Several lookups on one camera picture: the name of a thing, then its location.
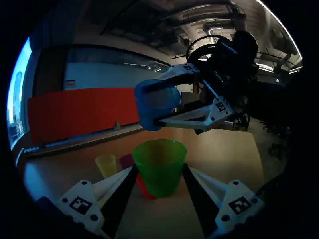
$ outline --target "cable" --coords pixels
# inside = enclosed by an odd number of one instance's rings
[[[191,47],[192,47],[195,43],[197,43],[198,41],[203,40],[203,39],[205,39],[205,38],[209,38],[209,37],[218,37],[219,39],[224,39],[224,40],[226,40],[226,41],[229,41],[226,37],[223,37],[223,36],[221,36],[221,35],[207,35],[207,36],[200,37],[199,39],[193,41],[193,42],[188,46],[187,51],[186,51],[186,60],[187,60],[187,61],[188,61],[188,58],[189,58],[189,50],[191,49]]]

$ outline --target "duct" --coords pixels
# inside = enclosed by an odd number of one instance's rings
[[[175,25],[172,25],[172,28],[178,28],[184,25],[188,24],[194,24],[198,22],[206,22],[206,21],[212,21],[212,20],[228,20],[231,18],[231,15],[229,13],[209,13],[209,14],[203,14],[196,17],[187,18],[183,21],[180,21],[176,23]]]
[[[226,6],[231,6],[232,3],[228,0],[216,0],[214,1],[214,3],[211,3],[211,4],[202,4],[202,5],[198,5],[197,4],[192,4],[192,5],[189,5],[189,6],[183,6],[182,8],[178,8],[178,9],[175,9],[171,12],[169,12],[168,14],[166,14],[164,17],[161,18],[161,20],[165,20],[167,18],[170,18],[174,15],[177,15],[177,14],[182,14],[184,12],[187,12],[187,11],[192,11],[192,10],[195,10],[195,9],[199,9],[199,8],[205,8],[205,7],[212,7],[214,5],[226,5]]]

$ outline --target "glass wall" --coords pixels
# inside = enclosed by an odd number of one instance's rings
[[[21,115],[21,95],[23,79],[31,52],[28,38],[19,54],[11,76],[7,102],[7,127],[11,147],[25,131]]]

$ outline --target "table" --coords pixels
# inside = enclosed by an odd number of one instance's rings
[[[185,162],[221,181],[239,179],[252,191],[263,183],[263,171],[253,135],[213,129],[196,135],[191,129],[163,128],[142,131],[99,145],[28,161],[24,183],[36,200],[46,196],[53,202],[79,180],[96,183],[103,179],[95,158],[111,153],[117,159],[132,153],[139,144],[154,139],[173,139],[187,148]],[[122,238],[203,238],[187,187],[181,179],[178,191],[157,200],[143,198],[134,186],[118,229]]]

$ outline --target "orange partition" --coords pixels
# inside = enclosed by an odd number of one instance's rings
[[[32,143],[51,143],[137,123],[134,88],[94,88],[49,93],[28,100]]]

